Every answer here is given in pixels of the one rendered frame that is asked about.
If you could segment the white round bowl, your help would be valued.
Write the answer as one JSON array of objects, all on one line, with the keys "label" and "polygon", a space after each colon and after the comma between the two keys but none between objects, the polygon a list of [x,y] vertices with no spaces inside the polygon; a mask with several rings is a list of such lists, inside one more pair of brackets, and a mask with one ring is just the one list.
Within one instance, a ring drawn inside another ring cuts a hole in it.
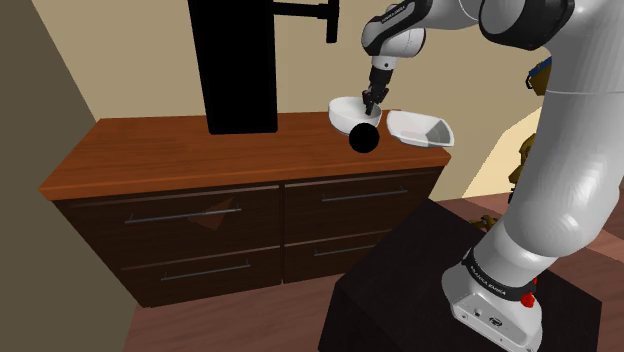
[{"label": "white round bowl", "polygon": [[339,132],[349,135],[360,123],[377,127],[382,117],[382,109],[374,105],[369,114],[361,97],[338,97],[329,102],[328,117],[332,126]]}]

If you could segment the black ball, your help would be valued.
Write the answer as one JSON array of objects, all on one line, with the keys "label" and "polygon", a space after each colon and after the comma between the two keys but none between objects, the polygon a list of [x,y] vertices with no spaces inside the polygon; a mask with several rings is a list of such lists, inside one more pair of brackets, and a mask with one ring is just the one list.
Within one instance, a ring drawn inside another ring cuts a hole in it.
[{"label": "black ball", "polygon": [[362,154],[375,150],[379,140],[377,128],[369,123],[359,123],[349,133],[349,145],[354,151]]}]

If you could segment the white angular dish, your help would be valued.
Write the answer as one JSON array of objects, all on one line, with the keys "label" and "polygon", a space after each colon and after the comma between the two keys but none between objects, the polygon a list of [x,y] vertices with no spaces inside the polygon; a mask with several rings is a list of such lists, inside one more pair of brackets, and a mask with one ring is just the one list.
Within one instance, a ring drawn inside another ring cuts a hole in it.
[{"label": "white angular dish", "polygon": [[441,118],[391,110],[386,119],[389,133],[400,142],[422,148],[452,147],[454,134]]}]

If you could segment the brown wooden chest of drawers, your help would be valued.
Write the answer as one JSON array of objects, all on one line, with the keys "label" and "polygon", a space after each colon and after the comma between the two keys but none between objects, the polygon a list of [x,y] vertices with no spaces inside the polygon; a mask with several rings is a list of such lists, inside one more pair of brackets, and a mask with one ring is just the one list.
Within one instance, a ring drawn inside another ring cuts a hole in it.
[{"label": "brown wooden chest of drawers", "polygon": [[387,131],[354,151],[325,113],[269,134],[202,116],[103,119],[41,184],[143,307],[347,271],[427,199],[450,156]]}]

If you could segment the dark robot stand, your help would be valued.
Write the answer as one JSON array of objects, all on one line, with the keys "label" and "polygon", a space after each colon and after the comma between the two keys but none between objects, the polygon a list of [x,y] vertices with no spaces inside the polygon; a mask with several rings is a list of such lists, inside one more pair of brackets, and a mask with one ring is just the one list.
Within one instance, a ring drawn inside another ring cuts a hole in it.
[{"label": "dark robot stand", "polygon": [[[443,272],[483,232],[423,201],[335,284],[319,352],[505,352],[451,313]],[[551,271],[537,283],[538,352],[598,352],[602,303]]]}]

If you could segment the black flat panel with bracket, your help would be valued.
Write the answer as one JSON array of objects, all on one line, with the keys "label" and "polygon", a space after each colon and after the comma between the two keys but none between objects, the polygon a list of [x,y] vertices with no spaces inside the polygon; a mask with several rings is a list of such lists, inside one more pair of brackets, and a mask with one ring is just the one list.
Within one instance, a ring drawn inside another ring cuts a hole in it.
[{"label": "black flat panel with bracket", "polygon": [[339,0],[187,0],[208,130],[213,135],[278,131],[276,15],[325,20],[335,43]]}]

